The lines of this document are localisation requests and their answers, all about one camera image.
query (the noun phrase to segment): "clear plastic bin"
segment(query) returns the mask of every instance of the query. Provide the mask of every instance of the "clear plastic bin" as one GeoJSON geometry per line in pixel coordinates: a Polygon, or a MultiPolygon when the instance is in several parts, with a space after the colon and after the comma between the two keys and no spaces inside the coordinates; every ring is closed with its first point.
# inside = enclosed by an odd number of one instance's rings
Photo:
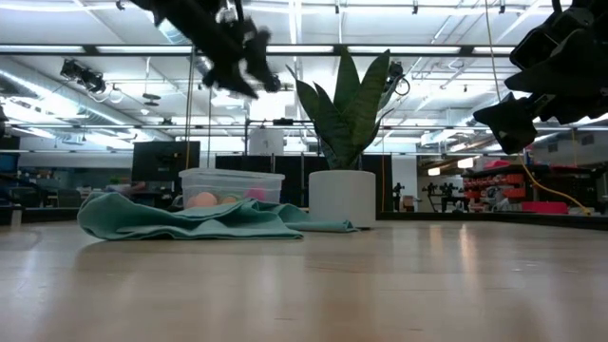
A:
{"type": "Polygon", "coordinates": [[[183,202],[209,192],[216,197],[254,198],[278,203],[284,175],[259,172],[193,168],[180,172],[183,202]]]}

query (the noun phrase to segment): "snake plant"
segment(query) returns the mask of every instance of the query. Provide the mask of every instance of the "snake plant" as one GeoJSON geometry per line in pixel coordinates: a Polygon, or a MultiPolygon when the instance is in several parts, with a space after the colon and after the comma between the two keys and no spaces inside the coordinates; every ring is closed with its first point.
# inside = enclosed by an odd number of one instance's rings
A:
{"type": "Polygon", "coordinates": [[[297,96],[302,107],[314,123],[314,131],[321,149],[332,170],[353,169],[363,151],[378,134],[378,111],[390,100],[397,87],[385,90],[389,75],[390,50],[378,56],[359,81],[356,66],[348,50],[342,48],[340,67],[333,101],[320,85],[314,87],[295,78],[297,96]]]}

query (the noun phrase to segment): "white plant pot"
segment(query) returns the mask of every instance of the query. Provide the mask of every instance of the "white plant pot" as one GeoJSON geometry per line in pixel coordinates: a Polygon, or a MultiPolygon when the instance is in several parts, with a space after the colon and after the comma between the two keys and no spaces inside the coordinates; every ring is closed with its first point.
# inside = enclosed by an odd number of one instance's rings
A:
{"type": "Polygon", "coordinates": [[[311,219],[349,220],[357,228],[376,222],[376,175],[365,171],[320,171],[309,176],[311,219]]]}

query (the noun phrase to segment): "green towel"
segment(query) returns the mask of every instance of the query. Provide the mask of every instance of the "green towel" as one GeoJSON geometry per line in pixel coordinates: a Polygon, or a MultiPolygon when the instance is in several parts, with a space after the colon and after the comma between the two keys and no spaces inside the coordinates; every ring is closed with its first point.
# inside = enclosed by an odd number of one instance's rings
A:
{"type": "Polygon", "coordinates": [[[107,240],[302,238],[301,232],[349,233],[348,221],[312,222],[291,204],[243,199],[237,203],[169,213],[117,193],[91,194],[78,213],[88,234],[107,240]]]}

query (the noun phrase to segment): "wooden table surface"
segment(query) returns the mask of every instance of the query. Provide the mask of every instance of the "wooden table surface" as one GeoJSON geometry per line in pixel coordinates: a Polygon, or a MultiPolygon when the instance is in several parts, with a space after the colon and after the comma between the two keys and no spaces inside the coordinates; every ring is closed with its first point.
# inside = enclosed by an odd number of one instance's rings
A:
{"type": "Polygon", "coordinates": [[[383,222],[281,241],[0,230],[0,341],[606,341],[608,234],[383,222]]]}

